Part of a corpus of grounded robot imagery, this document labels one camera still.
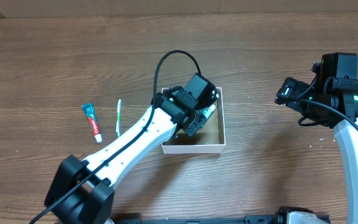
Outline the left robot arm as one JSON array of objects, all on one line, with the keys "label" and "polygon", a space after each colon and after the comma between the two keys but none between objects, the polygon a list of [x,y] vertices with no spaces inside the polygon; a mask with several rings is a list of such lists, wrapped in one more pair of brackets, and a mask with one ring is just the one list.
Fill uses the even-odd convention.
[{"label": "left robot arm", "polygon": [[121,180],[179,130],[193,136],[214,113],[220,96],[199,73],[184,87],[156,93],[141,119],[111,144],[82,160],[68,156],[61,162],[44,201],[46,211],[62,223],[109,223]]}]

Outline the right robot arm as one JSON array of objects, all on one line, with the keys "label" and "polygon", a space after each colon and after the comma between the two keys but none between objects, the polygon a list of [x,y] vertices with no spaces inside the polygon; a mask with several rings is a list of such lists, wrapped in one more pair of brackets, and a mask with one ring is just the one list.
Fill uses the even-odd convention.
[{"label": "right robot arm", "polygon": [[310,84],[288,77],[275,103],[299,112],[298,124],[329,127],[339,146],[347,192],[347,222],[358,223],[358,56],[324,54]]}]

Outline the green white toothbrush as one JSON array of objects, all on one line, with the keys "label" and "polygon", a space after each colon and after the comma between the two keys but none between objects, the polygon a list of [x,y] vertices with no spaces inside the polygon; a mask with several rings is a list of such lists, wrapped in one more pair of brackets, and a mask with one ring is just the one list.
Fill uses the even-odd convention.
[{"label": "green white toothbrush", "polygon": [[122,100],[118,99],[118,101],[117,101],[117,117],[116,117],[116,134],[117,134],[118,138],[121,136],[121,129],[120,129],[121,106],[122,106]]}]

